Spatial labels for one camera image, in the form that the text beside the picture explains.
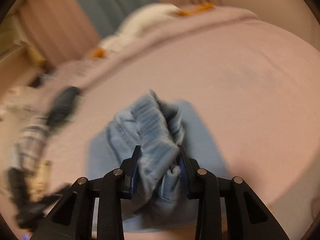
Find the light blue denim pants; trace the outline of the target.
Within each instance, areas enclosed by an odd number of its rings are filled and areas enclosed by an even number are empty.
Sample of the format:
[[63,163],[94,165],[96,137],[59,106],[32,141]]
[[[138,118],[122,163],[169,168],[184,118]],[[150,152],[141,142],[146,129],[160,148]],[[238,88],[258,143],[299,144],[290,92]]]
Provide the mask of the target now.
[[208,129],[184,100],[167,103],[149,93],[118,111],[89,143],[89,179],[118,168],[136,146],[141,147],[138,189],[132,200],[121,202],[126,232],[165,230],[196,222],[198,202],[187,199],[177,162],[180,146],[201,168],[218,177],[231,176]]

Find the plaid pillow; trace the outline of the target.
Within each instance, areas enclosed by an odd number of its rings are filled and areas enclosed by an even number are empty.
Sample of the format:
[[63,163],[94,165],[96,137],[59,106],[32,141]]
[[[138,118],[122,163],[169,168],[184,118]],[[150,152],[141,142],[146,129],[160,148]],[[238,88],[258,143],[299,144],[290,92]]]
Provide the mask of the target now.
[[11,167],[21,171],[25,176],[33,176],[37,172],[49,136],[47,116],[33,116],[11,148]]

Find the dark folded jeans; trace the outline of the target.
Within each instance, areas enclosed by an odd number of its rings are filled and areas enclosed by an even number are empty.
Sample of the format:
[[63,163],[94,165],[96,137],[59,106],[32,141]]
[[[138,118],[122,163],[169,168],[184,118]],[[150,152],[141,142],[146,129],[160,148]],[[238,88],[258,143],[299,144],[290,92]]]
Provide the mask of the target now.
[[66,118],[72,113],[75,101],[80,96],[81,90],[78,87],[68,86],[53,101],[48,113],[46,125],[54,128],[63,124]]

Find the pink bed sheet mattress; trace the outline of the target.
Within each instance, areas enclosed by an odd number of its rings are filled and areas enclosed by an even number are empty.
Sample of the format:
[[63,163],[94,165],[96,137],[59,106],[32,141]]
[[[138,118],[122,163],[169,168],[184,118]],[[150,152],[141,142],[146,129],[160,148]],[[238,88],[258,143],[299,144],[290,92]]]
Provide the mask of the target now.
[[105,60],[73,121],[47,148],[50,188],[85,174],[88,143],[153,90],[190,102],[232,175],[242,176],[291,239],[311,225],[319,186],[319,51],[254,19],[203,27]]

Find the pink folded duvet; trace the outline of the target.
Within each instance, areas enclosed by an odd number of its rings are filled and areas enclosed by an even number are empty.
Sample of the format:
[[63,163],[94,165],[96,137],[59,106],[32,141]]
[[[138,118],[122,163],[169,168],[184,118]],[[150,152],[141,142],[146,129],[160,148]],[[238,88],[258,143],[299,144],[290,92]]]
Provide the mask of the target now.
[[124,50],[113,53],[106,59],[74,60],[64,63],[38,91],[44,94],[54,94],[68,85],[86,90],[111,75],[122,63],[163,42],[204,27],[258,18],[257,14],[250,10],[227,6],[219,6],[194,16],[182,16],[178,20],[171,20],[151,29]]

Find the pink curtain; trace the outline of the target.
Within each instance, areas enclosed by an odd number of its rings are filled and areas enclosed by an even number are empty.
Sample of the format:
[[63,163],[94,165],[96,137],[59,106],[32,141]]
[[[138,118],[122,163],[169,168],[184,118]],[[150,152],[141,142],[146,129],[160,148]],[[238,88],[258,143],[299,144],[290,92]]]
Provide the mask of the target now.
[[100,40],[77,0],[23,0],[17,16],[28,40],[53,67],[82,58]]

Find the white goose plush toy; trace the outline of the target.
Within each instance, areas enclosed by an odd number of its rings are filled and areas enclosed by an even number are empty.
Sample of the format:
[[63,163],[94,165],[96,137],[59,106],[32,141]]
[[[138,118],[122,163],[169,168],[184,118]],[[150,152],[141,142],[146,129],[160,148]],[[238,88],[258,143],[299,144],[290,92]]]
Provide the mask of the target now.
[[88,59],[106,58],[110,53],[119,53],[148,30],[179,17],[192,16],[214,8],[213,3],[204,2],[181,9],[170,3],[144,5],[125,18],[114,34],[103,38],[87,53]]

